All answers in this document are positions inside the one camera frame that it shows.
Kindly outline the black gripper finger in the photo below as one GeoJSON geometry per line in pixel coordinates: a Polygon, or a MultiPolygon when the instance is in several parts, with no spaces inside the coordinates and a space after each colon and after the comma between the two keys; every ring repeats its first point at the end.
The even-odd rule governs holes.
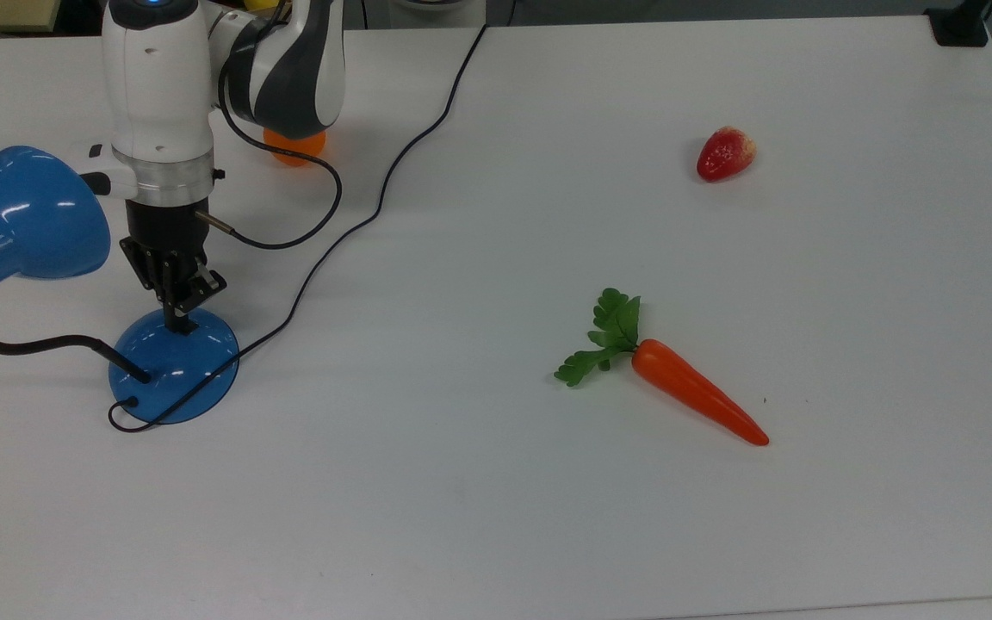
{"type": "Polygon", "coordinates": [[[189,335],[196,323],[182,310],[189,298],[189,279],[196,274],[193,256],[162,256],[160,258],[160,298],[166,330],[177,335],[189,335]]]}
{"type": "Polygon", "coordinates": [[[196,310],[226,287],[226,280],[215,270],[197,268],[197,271],[183,282],[183,313],[196,310]]]}

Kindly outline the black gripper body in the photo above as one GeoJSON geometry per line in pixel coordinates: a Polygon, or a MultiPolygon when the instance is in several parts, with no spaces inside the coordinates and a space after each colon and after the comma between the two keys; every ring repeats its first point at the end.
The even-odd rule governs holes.
{"type": "Polygon", "coordinates": [[[181,207],[150,207],[126,201],[127,236],[121,249],[134,274],[148,290],[189,290],[205,264],[204,243],[209,224],[197,213],[208,211],[208,200],[181,207]]]}

